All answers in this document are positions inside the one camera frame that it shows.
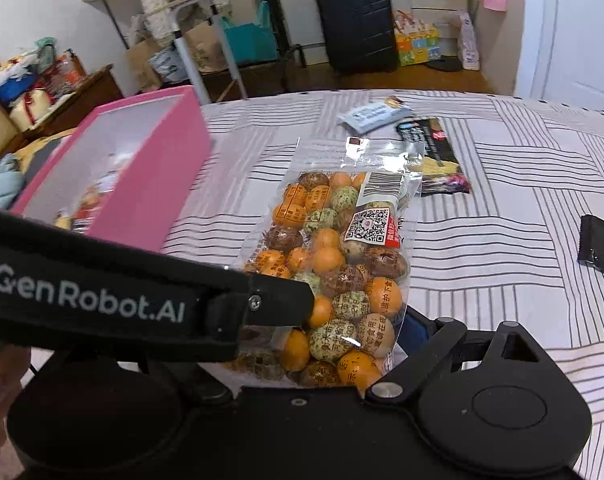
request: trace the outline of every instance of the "door frame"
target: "door frame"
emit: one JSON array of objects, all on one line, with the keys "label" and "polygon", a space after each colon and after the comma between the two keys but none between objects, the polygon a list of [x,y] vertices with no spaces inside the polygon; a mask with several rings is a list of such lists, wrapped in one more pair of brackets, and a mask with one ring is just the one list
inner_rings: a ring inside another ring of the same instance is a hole
[{"label": "door frame", "polygon": [[514,95],[542,99],[556,36],[558,0],[525,0],[522,49]]}]

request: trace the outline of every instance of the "white door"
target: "white door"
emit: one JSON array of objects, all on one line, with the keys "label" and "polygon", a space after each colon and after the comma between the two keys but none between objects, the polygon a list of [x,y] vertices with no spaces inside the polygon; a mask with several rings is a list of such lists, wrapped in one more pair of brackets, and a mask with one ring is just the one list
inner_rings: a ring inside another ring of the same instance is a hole
[{"label": "white door", "polygon": [[604,110],[604,0],[557,0],[543,99]]}]

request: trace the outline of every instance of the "black mount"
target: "black mount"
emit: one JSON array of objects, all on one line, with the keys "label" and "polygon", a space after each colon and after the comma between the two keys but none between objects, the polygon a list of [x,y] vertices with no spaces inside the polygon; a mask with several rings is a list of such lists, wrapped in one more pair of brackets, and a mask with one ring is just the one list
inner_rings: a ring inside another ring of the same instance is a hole
[{"label": "black mount", "polygon": [[[578,478],[589,409],[521,325],[409,318],[431,337],[364,399],[245,388],[234,400],[195,364],[140,374],[57,352],[9,413],[24,478]],[[467,360],[482,362],[461,370]]]},{"label": "black mount", "polygon": [[[409,308],[368,389],[245,388],[243,325],[301,326],[305,283],[151,254],[0,212],[0,341],[57,350],[14,402],[25,479],[577,478],[588,406],[528,332]],[[142,373],[116,361],[137,361]],[[465,362],[481,362],[463,370]]]}]

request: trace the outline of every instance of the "screw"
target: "screw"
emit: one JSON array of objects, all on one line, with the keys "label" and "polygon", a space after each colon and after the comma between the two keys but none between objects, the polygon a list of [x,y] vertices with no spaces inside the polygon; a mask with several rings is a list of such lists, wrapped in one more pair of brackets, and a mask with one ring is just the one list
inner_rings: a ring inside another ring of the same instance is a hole
[{"label": "screw", "polygon": [[402,386],[395,383],[376,383],[371,386],[371,392],[380,399],[395,399],[402,395]]},{"label": "screw", "polygon": [[251,309],[252,312],[255,312],[256,310],[258,310],[261,304],[262,304],[262,298],[259,297],[258,295],[254,294],[253,296],[251,296],[249,298],[249,308]]}]

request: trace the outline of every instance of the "teal bag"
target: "teal bag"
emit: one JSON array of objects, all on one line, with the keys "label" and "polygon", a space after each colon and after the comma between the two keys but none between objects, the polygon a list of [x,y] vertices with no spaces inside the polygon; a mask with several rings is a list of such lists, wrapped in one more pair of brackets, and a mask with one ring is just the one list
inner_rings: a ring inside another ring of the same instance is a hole
[{"label": "teal bag", "polygon": [[278,47],[271,29],[271,11],[267,2],[260,2],[256,23],[234,25],[226,17],[222,17],[220,21],[236,64],[278,59]]}]

